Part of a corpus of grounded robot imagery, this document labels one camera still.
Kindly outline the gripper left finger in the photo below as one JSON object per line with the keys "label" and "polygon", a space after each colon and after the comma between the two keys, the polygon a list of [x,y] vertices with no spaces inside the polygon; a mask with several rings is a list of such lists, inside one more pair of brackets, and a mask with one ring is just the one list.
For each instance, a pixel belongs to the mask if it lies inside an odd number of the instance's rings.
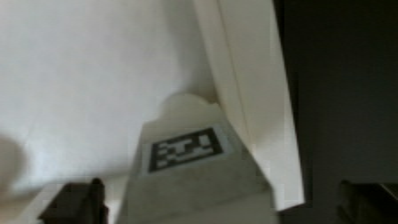
{"label": "gripper left finger", "polygon": [[100,178],[90,183],[68,183],[40,214],[44,224],[109,224],[106,184]]}

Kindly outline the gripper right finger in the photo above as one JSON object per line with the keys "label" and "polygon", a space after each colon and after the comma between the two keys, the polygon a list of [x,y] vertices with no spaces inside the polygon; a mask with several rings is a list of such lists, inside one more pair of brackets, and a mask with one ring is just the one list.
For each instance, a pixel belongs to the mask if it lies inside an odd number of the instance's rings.
{"label": "gripper right finger", "polygon": [[340,183],[337,224],[398,224],[398,183]]}

